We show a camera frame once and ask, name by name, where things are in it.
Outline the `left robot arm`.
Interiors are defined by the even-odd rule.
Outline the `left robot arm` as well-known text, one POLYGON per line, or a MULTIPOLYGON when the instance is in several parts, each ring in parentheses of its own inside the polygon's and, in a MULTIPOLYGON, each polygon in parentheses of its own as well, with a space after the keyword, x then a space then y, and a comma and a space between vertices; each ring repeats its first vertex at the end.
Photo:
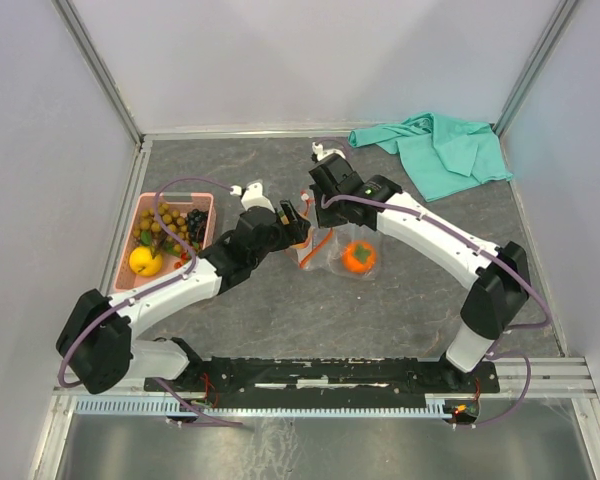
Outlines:
POLYGON ((183 340, 141 339, 141 334, 185 307, 212 299, 247 280, 265 257, 308 239, 310 223, 288 201, 279 208, 254 206, 234 229, 179 269, 142 287, 106 296, 82 294, 56 342, 62 357, 58 382, 91 394, 122 380, 159 378, 189 390, 201 378, 200 357, 183 340))

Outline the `yellow toy fruit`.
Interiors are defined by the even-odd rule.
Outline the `yellow toy fruit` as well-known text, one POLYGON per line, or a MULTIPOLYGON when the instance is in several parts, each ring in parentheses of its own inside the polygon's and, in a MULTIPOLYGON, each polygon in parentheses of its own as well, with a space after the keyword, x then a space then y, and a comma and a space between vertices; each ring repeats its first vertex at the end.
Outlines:
POLYGON ((152 277, 162 269, 163 257, 148 246, 138 246, 130 253, 128 265, 135 275, 152 277))

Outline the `clear zip top bag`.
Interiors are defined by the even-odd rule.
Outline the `clear zip top bag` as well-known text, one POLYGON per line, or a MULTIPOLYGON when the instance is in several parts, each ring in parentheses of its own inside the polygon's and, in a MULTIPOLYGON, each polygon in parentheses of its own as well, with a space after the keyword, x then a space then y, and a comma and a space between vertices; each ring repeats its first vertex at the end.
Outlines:
POLYGON ((311 223, 308 240, 299 245, 289 247, 285 254, 302 271, 325 270, 338 276, 351 279, 374 280, 381 269, 380 234, 368 227, 346 224, 332 228, 321 228, 317 224, 314 194, 309 188, 300 193, 299 213, 311 223), (347 244, 354 241, 367 241, 377 250, 378 261, 373 270, 365 275, 356 275, 345 270, 341 263, 341 255, 347 244))

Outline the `pink perforated basket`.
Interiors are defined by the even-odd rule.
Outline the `pink perforated basket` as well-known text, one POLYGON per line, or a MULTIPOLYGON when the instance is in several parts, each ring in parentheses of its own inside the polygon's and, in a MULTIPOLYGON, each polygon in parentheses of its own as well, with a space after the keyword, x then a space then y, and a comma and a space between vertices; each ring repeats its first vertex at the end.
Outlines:
POLYGON ((202 249, 211 244, 216 224, 214 197, 210 193, 166 193, 155 198, 153 192, 140 195, 132 216, 131 227, 123 247, 112 290, 115 293, 138 288, 146 283, 156 280, 168 273, 172 273, 175 259, 167 253, 167 249, 177 242, 162 230, 154 216, 158 214, 170 231, 174 232, 180 240, 189 244, 186 226, 188 212, 199 209, 208 211, 208 223, 202 249), (148 246, 154 253, 163 257, 160 272, 152 277, 135 275, 128 265, 130 253, 138 246, 148 246))

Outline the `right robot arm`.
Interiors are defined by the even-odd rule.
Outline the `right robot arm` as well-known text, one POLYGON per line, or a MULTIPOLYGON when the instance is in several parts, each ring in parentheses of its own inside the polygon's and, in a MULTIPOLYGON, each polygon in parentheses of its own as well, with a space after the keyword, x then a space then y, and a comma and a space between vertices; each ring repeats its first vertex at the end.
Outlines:
POLYGON ((363 180, 336 150, 315 153, 309 174, 322 228, 352 224, 394 238, 451 274, 468 292, 462 324, 446 349, 439 379, 461 391, 529 298, 527 254, 520 245, 472 236, 420 205, 382 175, 363 180))

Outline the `orange toy fruit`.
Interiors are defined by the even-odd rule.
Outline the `orange toy fruit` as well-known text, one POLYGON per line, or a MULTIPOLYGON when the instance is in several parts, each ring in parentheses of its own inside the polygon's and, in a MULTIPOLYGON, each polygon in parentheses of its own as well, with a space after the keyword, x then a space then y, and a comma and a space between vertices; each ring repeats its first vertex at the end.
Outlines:
POLYGON ((371 243, 354 241, 346 245, 340 259, 343 267, 349 273, 365 275, 376 266, 378 254, 371 243))

